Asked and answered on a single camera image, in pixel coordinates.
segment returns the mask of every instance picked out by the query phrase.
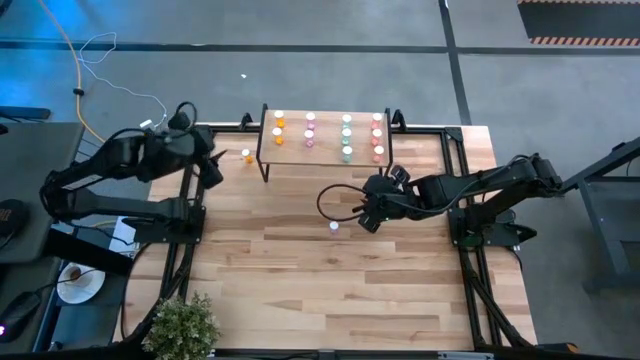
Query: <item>white cable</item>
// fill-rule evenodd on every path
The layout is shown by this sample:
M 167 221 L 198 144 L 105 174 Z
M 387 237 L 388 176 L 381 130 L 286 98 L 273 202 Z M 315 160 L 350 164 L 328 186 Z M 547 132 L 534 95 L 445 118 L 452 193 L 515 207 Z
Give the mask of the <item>white cable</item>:
M 82 54 L 82 51 L 84 50 L 84 48 L 87 47 L 87 45 L 89 45 L 93 40 L 95 40 L 97 38 L 100 38 L 100 37 L 108 36 L 108 35 L 113 35 L 113 47 L 111 49 L 107 50 L 107 52 L 104 55 L 102 55 L 100 60 L 97 60 L 97 61 L 85 60 L 84 59 L 84 55 Z M 103 82 L 107 83 L 109 86 L 111 86 L 114 89 L 124 90 L 124 91 L 128 92 L 129 94 L 131 94 L 133 96 L 151 98 L 151 99 L 155 100 L 158 104 L 160 104 L 160 106 L 162 107 L 163 113 L 162 113 L 162 119 L 160 120 L 160 122 L 158 122 L 157 124 L 153 125 L 154 129 L 156 129 L 156 128 L 158 128 L 158 126 L 162 125 L 162 123 L 167 119 L 167 108 L 164 106 L 162 101 L 160 101 L 157 97 L 155 97 L 153 95 L 138 94 L 138 93 L 135 93 L 135 92 L 127 89 L 126 87 L 113 85 L 109 80 L 107 80 L 105 78 L 101 78 L 98 75 L 96 75 L 96 73 L 93 72 L 93 70 L 91 70 L 91 68 L 87 65 L 87 64 L 100 64 L 101 62 L 103 62 L 107 58 L 109 53 L 111 53 L 113 50 L 116 49 L 116 40 L 117 40 L 117 38 L 118 38 L 118 34 L 115 33 L 115 32 L 108 32 L 108 33 L 99 34 L 99 35 L 96 35 L 96 36 L 92 37 L 91 39 L 87 40 L 87 42 L 84 43 L 84 45 L 82 45 L 82 47 L 80 48 L 80 51 L 78 52 L 78 61 L 80 61 L 82 63 L 82 66 L 84 66 L 84 68 L 87 69 L 87 71 L 89 71 L 91 73 L 91 75 L 93 75 L 93 77 L 96 80 L 103 81 Z

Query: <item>dark floor mat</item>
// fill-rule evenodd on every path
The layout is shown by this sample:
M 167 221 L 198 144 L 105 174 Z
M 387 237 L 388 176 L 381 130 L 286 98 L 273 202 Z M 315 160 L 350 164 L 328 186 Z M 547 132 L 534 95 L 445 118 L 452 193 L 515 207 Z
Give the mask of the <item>dark floor mat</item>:
M 640 43 L 640 3 L 519 0 L 518 10 L 534 44 L 638 46 Z

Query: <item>table leg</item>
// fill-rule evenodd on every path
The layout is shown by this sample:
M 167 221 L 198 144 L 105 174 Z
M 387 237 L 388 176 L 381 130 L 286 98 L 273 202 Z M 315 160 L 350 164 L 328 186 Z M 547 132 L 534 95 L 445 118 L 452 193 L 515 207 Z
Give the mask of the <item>table leg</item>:
M 44 255 L 57 256 L 64 260 L 122 276 L 128 276 L 129 270 L 133 266 L 133 260 L 129 257 L 76 239 L 55 229 L 49 230 Z
M 269 182 L 269 167 L 270 164 L 267 164 L 266 169 L 262 168 L 262 163 L 258 162 L 258 167 L 260 167 L 260 173 L 262 174 L 262 180 L 264 180 L 264 182 Z

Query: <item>orange striped tape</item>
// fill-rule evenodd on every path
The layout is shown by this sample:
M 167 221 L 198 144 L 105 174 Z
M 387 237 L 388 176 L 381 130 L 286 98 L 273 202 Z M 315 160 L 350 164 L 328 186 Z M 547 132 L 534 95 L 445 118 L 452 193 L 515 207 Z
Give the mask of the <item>orange striped tape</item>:
M 523 3 L 556 3 L 556 4 L 618 4 L 618 5 L 638 5 L 640 1 L 620 1 L 620 0 L 518 0 L 518 4 Z
M 640 38 L 580 38 L 536 36 L 529 39 L 536 45 L 582 45 L 582 46 L 638 46 Z

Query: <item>white plate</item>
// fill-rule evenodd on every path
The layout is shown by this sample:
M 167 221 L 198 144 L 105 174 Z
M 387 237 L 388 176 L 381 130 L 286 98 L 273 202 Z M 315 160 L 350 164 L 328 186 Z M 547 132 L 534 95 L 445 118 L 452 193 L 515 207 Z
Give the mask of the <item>white plate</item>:
M 58 281 L 63 281 L 62 274 L 64 274 L 69 268 L 69 266 L 78 266 L 82 273 L 89 271 L 93 268 L 80 264 L 68 264 L 62 272 L 60 272 L 60 276 L 58 277 Z M 70 285 L 69 283 L 60 283 L 57 286 L 58 296 L 67 304 L 81 304 L 89 299 L 91 299 L 95 294 L 98 293 L 102 284 L 104 284 L 104 272 L 100 270 L 94 270 L 91 272 L 93 277 L 91 278 L 91 282 L 85 287 L 78 287 L 74 285 Z

